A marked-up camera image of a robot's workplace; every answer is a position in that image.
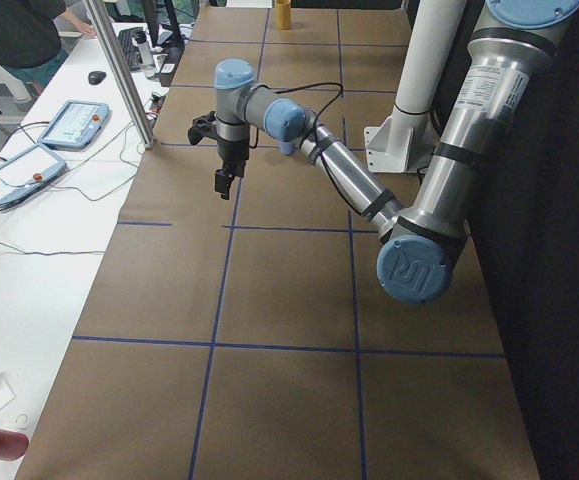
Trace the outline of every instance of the white bottle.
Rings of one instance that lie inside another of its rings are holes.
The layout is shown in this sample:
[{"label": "white bottle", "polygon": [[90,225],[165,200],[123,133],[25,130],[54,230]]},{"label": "white bottle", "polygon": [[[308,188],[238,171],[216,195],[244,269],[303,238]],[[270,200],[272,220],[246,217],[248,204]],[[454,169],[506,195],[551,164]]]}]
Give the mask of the white bottle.
[{"label": "white bottle", "polygon": [[149,42],[147,42],[147,35],[144,30],[136,32],[133,36],[138,46],[138,53],[140,54],[140,70],[145,74],[147,78],[153,78],[156,76],[158,71],[156,70],[156,62],[151,54],[151,48],[149,47]]}]

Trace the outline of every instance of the blue logo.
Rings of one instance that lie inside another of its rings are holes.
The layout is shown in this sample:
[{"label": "blue logo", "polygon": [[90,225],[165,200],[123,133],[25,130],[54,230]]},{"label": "blue logo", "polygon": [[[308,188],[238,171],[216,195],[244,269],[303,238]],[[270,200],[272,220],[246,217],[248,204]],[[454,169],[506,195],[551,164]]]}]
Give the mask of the blue logo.
[{"label": "blue logo", "polygon": [[398,249],[389,279],[421,294],[427,288],[435,269],[434,264],[422,260],[409,260],[407,254],[402,249]]}]

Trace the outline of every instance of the label sticker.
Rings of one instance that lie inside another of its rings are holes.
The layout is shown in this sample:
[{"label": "label sticker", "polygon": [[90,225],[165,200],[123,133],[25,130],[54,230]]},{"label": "label sticker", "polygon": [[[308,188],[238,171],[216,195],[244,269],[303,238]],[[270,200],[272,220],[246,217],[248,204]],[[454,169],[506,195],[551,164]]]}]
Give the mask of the label sticker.
[{"label": "label sticker", "polygon": [[458,98],[457,108],[487,112],[487,117],[508,123],[529,83],[529,76],[514,69],[471,67]]},{"label": "label sticker", "polygon": [[507,70],[487,116],[500,122],[510,122],[528,83],[528,75],[518,70]]},{"label": "label sticker", "polygon": [[505,70],[500,67],[471,67],[458,94],[456,107],[481,112],[489,110],[489,105]]}]

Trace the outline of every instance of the white pipe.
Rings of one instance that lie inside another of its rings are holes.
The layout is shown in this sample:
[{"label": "white pipe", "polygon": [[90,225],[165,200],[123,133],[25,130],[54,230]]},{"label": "white pipe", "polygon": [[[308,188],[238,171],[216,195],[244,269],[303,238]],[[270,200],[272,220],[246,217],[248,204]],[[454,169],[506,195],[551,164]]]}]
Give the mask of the white pipe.
[{"label": "white pipe", "polygon": [[420,0],[391,115],[365,128],[372,172],[406,172],[431,158],[428,111],[467,0]]},{"label": "white pipe", "polygon": [[467,0],[421,0],[396,105],[411,113],[431,107]]}]

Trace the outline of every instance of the dark wall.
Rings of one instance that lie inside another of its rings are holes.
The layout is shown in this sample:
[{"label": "dark wall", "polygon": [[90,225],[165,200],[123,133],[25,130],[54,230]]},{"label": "dark wall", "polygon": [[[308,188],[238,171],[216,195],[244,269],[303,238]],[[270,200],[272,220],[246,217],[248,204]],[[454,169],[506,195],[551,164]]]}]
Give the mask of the dark wall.
[{"label": "dark wall", "polygon": [[491,160],[470,224],[492,306],[541,477],[579,479],[579,12]]}]

